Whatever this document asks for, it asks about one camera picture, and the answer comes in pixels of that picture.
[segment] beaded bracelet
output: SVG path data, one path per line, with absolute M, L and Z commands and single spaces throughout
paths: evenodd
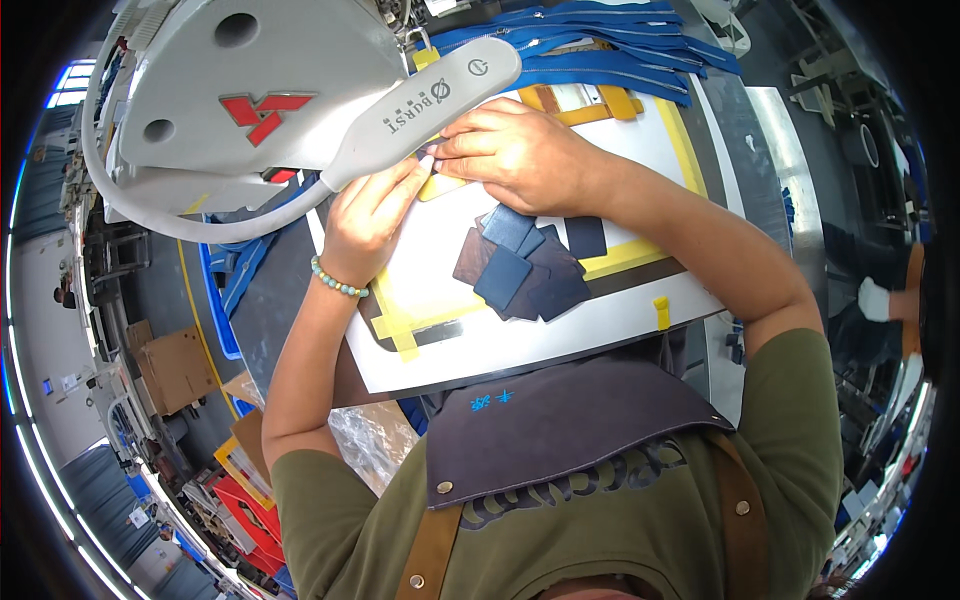
M 353 287 L 352 285 L 346 285 L 329 276 L 320 266 L 319 256 L 314 256 L 310 259 L 310 266 L 313 268 L 314 275 L 319 277 L 323 283 L 329 285 L 335 290 L 340 290 L 348 296 L 359 296 L 360 298 L 366 298 L 370 295 L 370 290 L 365 287 Z

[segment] red logo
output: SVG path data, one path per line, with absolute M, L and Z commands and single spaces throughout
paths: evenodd
M 247 132 L 247 139 L 256 148 L 283 122 L 280 118 L 281 112 L 300 110 L 316 95 L 309 92 L 296 94 L 273 92 L 264 96 L 256 106 L 253 105 L 250 94 L 224 96 L 220 99 L 220 104 L 233 117 L 237 127 L 252 126 Z

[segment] hand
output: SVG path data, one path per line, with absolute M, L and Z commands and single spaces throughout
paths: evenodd
M 860 283 L 860 289 L 856 293 L 856 303 L 868 321 L 877 323 L 890 321 L 890 292 L 876 285 L 872 277 L 866 277 Z
M 320 264 L 331 277 L 366 286 L 394 253 L 407 208 L 430 176 L 433 157 L 398 165 L 352 181 L 330 207 Z
M 524 214 L 599 215 L 599 190 L 623 160 L 508 98 L 471 110 L 441 135 L 449 140 L 427 150 L 438 173 L 482 181 L 487 193 Z

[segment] power button symbol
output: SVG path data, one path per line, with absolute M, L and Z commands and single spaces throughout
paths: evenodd
M 470 75 L 486 75 L 487 70 L 487 63 L 484 60 L 473 59 L 467 63 L 467 71 L 470 72 Z

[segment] olive green t-shirt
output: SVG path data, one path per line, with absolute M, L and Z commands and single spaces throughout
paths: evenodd
M 771 598 L 802 598 L 826 559 L 843 478 L 827 341 L 794 329 L 747 368 L 732 435 L 763 499 Z M 301 598 L 391 599 L 426 507 L 425 439 L 378 500 L 336 457 L 298 450 L 272 471 L 283 552 Z M 722 519 L 695 432 L 469 502 L 444 577 L 450 600 L 525 599 L 562 579 L 619 574 L 664 600 L 721 598 Z

